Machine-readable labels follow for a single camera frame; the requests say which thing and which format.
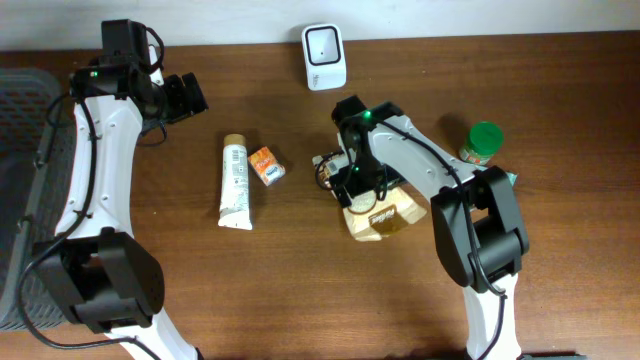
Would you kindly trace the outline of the beige brown snack bag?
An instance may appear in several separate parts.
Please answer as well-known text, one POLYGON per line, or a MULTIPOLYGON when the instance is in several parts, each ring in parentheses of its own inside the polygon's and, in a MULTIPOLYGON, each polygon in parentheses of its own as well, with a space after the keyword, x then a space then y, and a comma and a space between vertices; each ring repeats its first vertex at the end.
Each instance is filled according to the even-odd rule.
POLYGON ((378 200, 374 191, 347 199, 351 205, 342 209, 345 223, 352 237, 360 242, 380 241, 427 214, 401 187, 390 189, 384 200, 378 200))

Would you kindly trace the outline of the orange small carton box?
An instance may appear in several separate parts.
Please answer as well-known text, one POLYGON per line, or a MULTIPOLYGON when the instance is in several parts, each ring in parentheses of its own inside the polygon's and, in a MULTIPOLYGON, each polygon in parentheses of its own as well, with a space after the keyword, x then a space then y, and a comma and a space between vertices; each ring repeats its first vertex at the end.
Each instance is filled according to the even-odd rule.
POLYGON ((266 186, 270 186, 286 174, 284 166, 278 162, 275 155, 266 146, 251 154, 248 161, 266 186))

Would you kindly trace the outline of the green lid jar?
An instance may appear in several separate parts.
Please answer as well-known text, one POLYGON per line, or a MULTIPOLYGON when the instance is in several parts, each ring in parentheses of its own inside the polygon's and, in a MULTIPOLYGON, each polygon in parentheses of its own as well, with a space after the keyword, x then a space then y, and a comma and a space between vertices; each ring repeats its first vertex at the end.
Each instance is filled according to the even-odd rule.
POLYGON ((502 129, 492 122, 473 125, 459 150, 460 159, 475 165, 486 165, 504 143, 502 129))

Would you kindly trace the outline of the white tube gold cap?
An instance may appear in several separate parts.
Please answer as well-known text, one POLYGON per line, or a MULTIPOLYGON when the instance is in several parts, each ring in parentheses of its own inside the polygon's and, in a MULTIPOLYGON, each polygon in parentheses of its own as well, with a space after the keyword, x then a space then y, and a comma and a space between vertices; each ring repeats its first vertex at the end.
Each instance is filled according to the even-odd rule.
POLYGON ((252 230, 246 138, 229 134, 223 140, 219 221, 221 227, 252 230))

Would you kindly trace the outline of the teal snack packet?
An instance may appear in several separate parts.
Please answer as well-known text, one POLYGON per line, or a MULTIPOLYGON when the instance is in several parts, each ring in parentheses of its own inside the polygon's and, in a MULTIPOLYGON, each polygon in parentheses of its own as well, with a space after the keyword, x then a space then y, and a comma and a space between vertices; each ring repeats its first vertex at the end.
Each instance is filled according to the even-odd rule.
POLYGON ((517 180, 517 174, 511 173, 511 172, 507 172, 506 173, 511 185, 514 185, 516 183, 517 180))

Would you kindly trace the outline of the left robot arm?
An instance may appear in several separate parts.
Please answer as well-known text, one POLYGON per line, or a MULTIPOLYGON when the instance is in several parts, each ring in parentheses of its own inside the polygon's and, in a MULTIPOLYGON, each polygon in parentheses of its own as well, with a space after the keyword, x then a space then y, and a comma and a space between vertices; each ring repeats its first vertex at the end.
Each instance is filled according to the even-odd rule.
POLYGON ((135 359, 199 359, 164 308, 160 263, 134 238, 130 192, 134 152, 151 130, 208 104, 194 74, 163 76, 164 44, 129 19, 101 24, 101 55, 70 77, 75 152, 54 238, 27 266, 72 324, 120 344, 135 359))

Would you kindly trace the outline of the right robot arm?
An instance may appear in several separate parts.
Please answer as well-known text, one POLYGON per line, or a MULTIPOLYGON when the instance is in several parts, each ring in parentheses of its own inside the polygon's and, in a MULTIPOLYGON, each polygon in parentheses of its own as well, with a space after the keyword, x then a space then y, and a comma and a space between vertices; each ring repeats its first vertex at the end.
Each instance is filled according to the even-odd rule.
POLYGON ((329 178, 342 207, 404 183, 430 204, 437 256, 462 288, 468 359, 521 359, 514 293, 529 240, 508 174, 458 161, 392 102, 337 102, 331 118, 346 162, 329 178))

